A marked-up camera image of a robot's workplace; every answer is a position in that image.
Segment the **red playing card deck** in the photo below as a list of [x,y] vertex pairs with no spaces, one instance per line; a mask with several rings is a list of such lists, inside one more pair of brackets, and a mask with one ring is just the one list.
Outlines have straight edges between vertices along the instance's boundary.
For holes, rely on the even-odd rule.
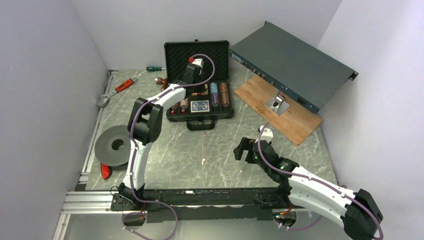
[[195,91],[191,94],[191,96],[207,96],[209,94],[209,86],[208,84],[204,84],[203,86],[198,86]]

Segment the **orange chip stack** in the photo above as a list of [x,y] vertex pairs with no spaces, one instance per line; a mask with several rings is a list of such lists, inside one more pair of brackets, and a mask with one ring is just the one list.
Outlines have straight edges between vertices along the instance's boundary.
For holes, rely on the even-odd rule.
[[180,109],[181,111],[186,111],[189,105],[189,100],[188,98],[183,99],[182,101],[180,101]]

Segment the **blue playing card deck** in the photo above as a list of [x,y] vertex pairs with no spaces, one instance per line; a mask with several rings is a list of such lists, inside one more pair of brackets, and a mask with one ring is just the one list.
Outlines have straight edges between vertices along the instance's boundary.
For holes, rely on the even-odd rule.
[[209,100],[195,100],[190,102],[191,113],[207,113],[210,112]]

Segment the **black poker set case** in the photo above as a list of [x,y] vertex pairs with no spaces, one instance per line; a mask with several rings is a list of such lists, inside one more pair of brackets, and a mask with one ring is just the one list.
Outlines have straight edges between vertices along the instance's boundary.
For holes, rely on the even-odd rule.
[[[229,83],[229,45],[227,40],[215,41],[183,41],[166,42],[164,44],[165,66],[167,78],[170,81],[181,80],[182,75],[189,64],[189,58],[202,58],[204,84],[208,84],[208,95],[191,96],[188,98],[188,108],[181,114],[180,102],[176,114],[171,114],[171,108],[167,110],[166,118],[170,122],[185,122],[191,131],[212,130],[217,120],[230,119],[234,116],[233,101]],[[210,83],[217,83],[219,95],[219,107],[212,107]],[[229,95],[229,107],[223,107],[220,93],[220,83],[226,83]],[[190,102],[209,100],[210,112],[192,113]]]

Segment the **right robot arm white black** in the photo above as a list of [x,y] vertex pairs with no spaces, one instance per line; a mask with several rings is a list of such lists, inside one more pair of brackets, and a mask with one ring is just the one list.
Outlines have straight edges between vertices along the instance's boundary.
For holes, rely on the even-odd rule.
[[384,219],[372,195],[364,190],[350,190],[328,182],[279,156],[266,140],[243,137],[233,150],[234,158],[258,165],[278,183],[275,200],[282,207],[300,206],[339,225],[352,240],[374,240]]

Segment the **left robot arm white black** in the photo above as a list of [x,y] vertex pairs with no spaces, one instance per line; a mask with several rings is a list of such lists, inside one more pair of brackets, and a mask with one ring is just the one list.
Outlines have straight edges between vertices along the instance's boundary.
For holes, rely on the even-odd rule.
[[131,210],[139,209],[144,203],[145,170],[149,152],[162,130],[164,110],[187,98],[191,87],[202,84],[203,60],[196,58],[189,63],[181,80],[175,80],[168,88],[147,99],[138,98],[133,106],[128,131],[130,156],[128,168],[118,192],[124,204]]

